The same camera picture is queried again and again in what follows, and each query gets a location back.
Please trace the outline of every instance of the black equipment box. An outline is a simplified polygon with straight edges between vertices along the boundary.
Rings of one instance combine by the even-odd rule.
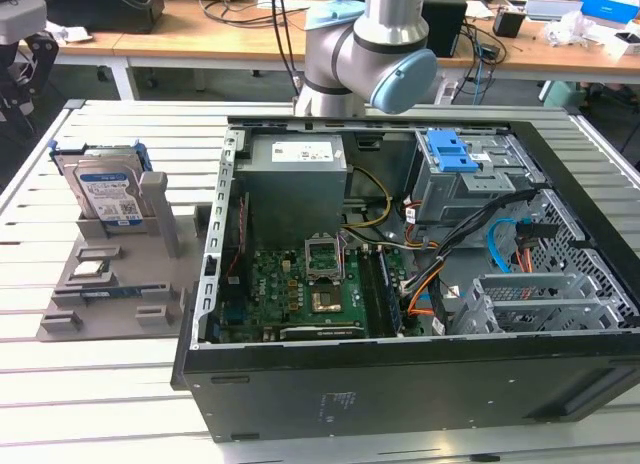
[[[163,9],[164,0],[152,0],[149,9],[135,9],[122,0],[50,0],[47,19],[60,26],[82,26],[89,32],[146,34],[151,32]]]
[[[429,24],[427,47],[436,56],[453,56],[466,11],[465,0],[424,0],[422,17]]]

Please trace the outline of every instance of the aluminum extrusion table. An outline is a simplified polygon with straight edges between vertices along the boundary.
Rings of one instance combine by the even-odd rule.
[[[484,453],[508,462],[640,462],[640,388],[574,424],[216,445],[191,395],[169,387],[176,339],[37,342],[77,234],[78,206],[45,153],[49,139],[139,138],[155,170],[169,174],[174,211],[190,214],[213,200],[227,116],[291,111],[204,102],[76,107],[60,113],[0,197],[0,462],[433,463]],[[640,252],[640,177],[584,119],[536,107],[423,106],[410,114],[531,121]]]

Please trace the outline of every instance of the mesh panel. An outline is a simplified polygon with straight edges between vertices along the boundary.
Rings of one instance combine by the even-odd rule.
[[[594,278],[602,287],[598,293],[599,297],[618,296],[613,283],[595,264],[589,255],[571,245],[573,234],[564,224],[564,221],[553,206],[548,206],[545,216],[540,221],[548,224],[558,224],[560,226],[555,239],[540,239],[541,245],[532,252],[532,261],[535,270],[540,272],[581,272]],[[625,302],[618,306],[618,312],[622,317],[638,315],[637,310],[629,307]]]
[[[484,291],[492,301],[523,301],[534,296],[538,287],[485,287]]]

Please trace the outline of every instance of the power supply label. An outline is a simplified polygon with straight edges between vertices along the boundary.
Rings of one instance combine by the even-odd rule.
[[[138,203],[127,194],[126,174],[82,174],[80,185],[102,222],[112,226],[135,226],[142,222]]]
[[[274,142],[272,162],[333,162],[330,142]]]

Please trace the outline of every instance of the motherboard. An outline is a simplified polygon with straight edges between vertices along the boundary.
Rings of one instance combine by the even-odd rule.
[[[400,330],[399,311],[389,312],[387,302],[392,293],[397,306],[406,277],[399,252],[347,249],[335,239],[312,244],[255,251],[248,297],[223,302],[221,342],[365,338]]]

